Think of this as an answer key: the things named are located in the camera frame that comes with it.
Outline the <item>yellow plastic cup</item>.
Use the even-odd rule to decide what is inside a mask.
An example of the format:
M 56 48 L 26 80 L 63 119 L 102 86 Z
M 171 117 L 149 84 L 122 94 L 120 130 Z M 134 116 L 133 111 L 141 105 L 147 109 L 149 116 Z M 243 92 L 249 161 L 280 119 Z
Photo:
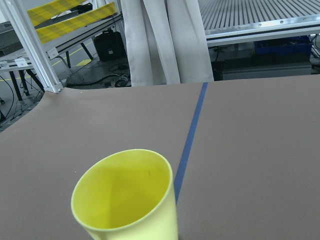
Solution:
M 71 196 L 75 220 L 95 240 L 176 240 L 173 171 L 147 149 L 114 153 L 90 167 Z

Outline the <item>white curtain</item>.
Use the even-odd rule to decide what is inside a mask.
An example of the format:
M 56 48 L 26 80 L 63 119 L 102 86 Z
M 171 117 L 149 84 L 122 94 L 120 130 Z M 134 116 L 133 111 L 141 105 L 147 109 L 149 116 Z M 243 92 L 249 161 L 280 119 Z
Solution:
M 214 81 L 196 0 L 122 0 L 133 87 Z

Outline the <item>black equipment case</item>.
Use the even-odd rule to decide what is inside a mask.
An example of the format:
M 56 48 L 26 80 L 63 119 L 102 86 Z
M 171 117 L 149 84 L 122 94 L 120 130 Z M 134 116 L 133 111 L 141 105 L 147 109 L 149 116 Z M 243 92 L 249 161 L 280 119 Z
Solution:
M 94 38 L 93 43 L 102 62 L 117 60 L 127 55 L 122 35 L 118 31 L 104 30 Z

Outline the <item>blue storage crate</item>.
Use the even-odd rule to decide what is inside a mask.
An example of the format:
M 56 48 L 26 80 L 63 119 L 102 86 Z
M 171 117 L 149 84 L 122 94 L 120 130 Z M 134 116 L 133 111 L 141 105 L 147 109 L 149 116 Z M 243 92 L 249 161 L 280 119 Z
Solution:
M 308 58 L 311 55 L 312 46 L 313 42 L 307 35 L 254 42 L 254 50 L 257 54 L 305 54 Z

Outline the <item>aluminium frame post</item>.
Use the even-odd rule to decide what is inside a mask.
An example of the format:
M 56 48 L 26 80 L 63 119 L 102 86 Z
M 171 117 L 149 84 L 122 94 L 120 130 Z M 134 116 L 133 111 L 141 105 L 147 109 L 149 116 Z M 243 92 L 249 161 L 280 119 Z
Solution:
M 63 85 L 52 68 L 23 2 L 21 0 L 2 0 L 0 10 L 13 26 L 44 90 L 60 93 Z

